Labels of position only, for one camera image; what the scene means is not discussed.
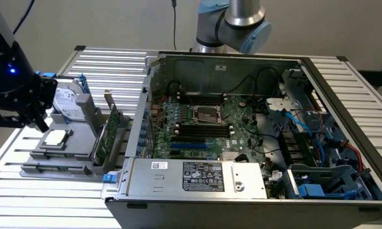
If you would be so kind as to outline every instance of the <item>warning label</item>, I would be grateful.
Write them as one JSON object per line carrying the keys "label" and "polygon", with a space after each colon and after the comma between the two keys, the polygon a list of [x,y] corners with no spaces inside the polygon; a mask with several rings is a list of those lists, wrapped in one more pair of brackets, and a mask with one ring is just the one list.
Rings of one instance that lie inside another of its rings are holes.
{"label": "warning label", "polygon": [[183,162],[183,189],[199,192],[224,192],[222,163]]}

